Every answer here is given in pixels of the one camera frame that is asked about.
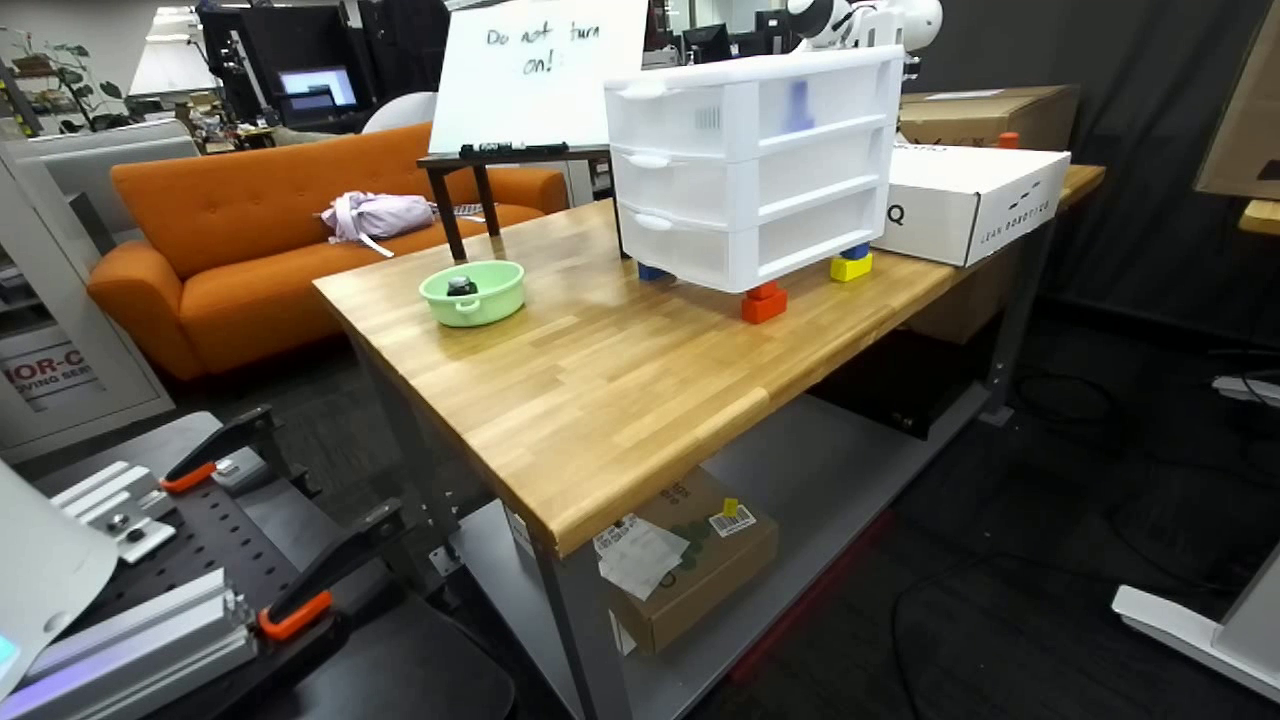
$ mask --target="orange couch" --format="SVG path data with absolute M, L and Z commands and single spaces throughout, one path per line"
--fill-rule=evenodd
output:
M 341 191 L 419 191 L 433 128 L 391 128 L 236 155 L 115 164 L 111 183 L 138 240 L 111 246 L 89 275 L 93 299 L 170 381 L 221 375 L 334 335 L 315 275 L 374 262 L 358 243 L 327 243 L 321 211 Z M 492 166 L 501 224 L 562 208 L 555 166 Z M 469 170 L 448 174 L 455 205 L 475 205 Z M 441 220 L 384 240 L 414 250 L 443 243 Z

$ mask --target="sticker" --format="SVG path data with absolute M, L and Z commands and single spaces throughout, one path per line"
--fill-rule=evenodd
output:
M 607 610 L 607 632 L 612 632 L 612 648 L 618 655 L 631 655 L 635 650 L 635 634 Z
M 681 567 L 688 540 L 628 517 L 628 522 L 594 535 L 601 575 L 635 598 L 646 598 L 672 567 Z
M 714 535 L 734 535 L 734 533 L 750 526 L 754 517 L 750 517 L 747 502 L 740 502 L 734 495 L 723 495 L 723 500 L 719 500 L 719 513 L 708 517 L 708 522 L 710 522 Z

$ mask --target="shelf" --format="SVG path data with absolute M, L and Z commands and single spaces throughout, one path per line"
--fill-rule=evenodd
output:
M 884 117 L 884 111 L 868 111 L 868 117 L 850 117 L 850 119 L 840 119 L 840 122 L 821 122 L 821 128 L 805 128 L 805 133 L 785 133 L 785 134 L 762 134 L 761 141 L 761 155 L 768 152 L 793 152 L 798 142 L 821 142 L 821 141 L 833 141 L 833 134 L 843 134 L 843 133 L 888 133 L 894 119 Z
M 931 424 L 926 440 L 917 440 L 798 397 L 710 454 L 708 473 L 734 488 L 747 509 L 775 519 L 775 563 L 662 655 L 625 661 L 631 717 L 681 717 L 692 706 L 983 398 L 983 389 L 968 389 Z M 579 706 L 551 607 L 531 558 L 514 555 L 502 509 L 488 502 L 471 513 L 455 533 L 455 553 L 543 679 L 569 706 Z
M 781 214 L 807 211 L 812 205 L 828 205 L 828 201 L 854 196 L 854 191 L 874 191 L 874 187 L 879 187 L 879 174 L 850 174 L 850 179 L 840 179 L 840 183 L 824 183 L 824 187 L 762 205 L 754 211 L 754 224 L 773 224 Z

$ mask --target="easel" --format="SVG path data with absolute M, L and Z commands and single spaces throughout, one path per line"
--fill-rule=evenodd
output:
M 495 208 L 492 208 L 492 183 L 488 183 L 488 164 L 543 164 L 543 160 L 604 160 L 607 164 L 607 146 L 562 146 L 562 152 L 548 152 L 548 155 L 531 155 L 531 152 L 483 152 L 483 155 L 423 155 L 419 166 L 433 179 L 433 196 L 441 208 L 441 224 L 443 224 L 443 240 L 448 240 L 448 256 L 455 262 L 469 258 L 463 234 L 455 227 L 455 208 L 448 196 L 448 174 L 461 166 L 471 166 L 475 174 L 475 191 L 481 191 L 481 211 L 483 211 L 483 233 L 492 240 L 495 256 L 508 256 L 501 224 L 495 224 Z
M 455 262 L 469 246 L 455 227 L 448 170 L 471 166 L 483 227 L 502 256 L 488 164 L 604 160 L 604 80 L 638 73 L 646 0 L 492 3 L 448 19 L 433 146 L 441 224 Z

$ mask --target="whiteboard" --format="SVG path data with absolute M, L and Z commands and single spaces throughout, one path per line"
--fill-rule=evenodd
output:
M 511 0 L 453 12 L 433 155 L 461 142 L 604 146 L 604 80 L 638 73 L 646 0 Z

